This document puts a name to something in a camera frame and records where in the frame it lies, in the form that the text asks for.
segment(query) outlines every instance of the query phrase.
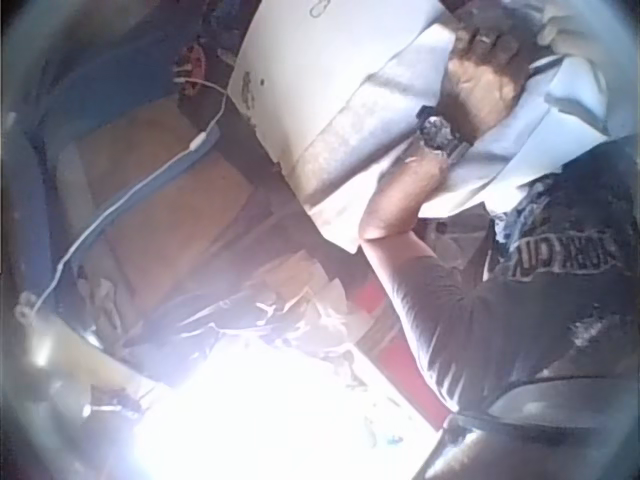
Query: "bright light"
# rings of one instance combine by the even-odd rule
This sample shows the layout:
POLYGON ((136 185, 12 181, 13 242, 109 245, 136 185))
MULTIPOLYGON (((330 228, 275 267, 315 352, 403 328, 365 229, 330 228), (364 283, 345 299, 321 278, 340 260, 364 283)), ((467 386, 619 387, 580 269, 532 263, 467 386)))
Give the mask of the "bright light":
POLYGON ((383 454, 373 443, 363 404, 329 365, 239 337, 136 431, 156 480, 392 478, 372 462, 383 454))

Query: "forearm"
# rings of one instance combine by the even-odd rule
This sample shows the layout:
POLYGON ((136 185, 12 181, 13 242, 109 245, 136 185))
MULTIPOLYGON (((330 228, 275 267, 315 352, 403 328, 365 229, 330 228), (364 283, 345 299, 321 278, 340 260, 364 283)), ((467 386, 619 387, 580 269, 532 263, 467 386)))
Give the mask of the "forearm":
POLYGON ((415 226, 424 201, 440 185, 447 161, 412 141, 402 163, 371 198, 360 223, 363 241, 401 235, 415 226))

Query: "dark long-sleeve shirt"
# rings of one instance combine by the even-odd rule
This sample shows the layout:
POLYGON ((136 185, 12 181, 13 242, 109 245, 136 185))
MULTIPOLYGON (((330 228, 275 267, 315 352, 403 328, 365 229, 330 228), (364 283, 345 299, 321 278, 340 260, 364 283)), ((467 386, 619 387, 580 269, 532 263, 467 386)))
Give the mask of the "dark long-sleeve shirt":
POLYGON ((478 407, 510 381, 613 374, 637 354, 638 227, 621 158, 605 144, 532 185, 474 291, 433 257, 395 272, 417 363, 451 408, 478 407))

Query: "man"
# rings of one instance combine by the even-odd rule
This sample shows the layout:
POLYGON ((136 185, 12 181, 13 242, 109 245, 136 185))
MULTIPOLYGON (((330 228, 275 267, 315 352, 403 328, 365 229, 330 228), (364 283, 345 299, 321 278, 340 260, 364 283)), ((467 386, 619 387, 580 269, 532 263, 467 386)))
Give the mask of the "man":
POLYGON ((461 141, 473 144, 511 112, 526 50, 504 32, 459 32, 435 112, 360 225, 421 371, 454 411, 479 409, 513 381, 637 374, 638 229, 620 145, 533 182, 496 224, 498 265, 472 292, 412 232, 461 141))

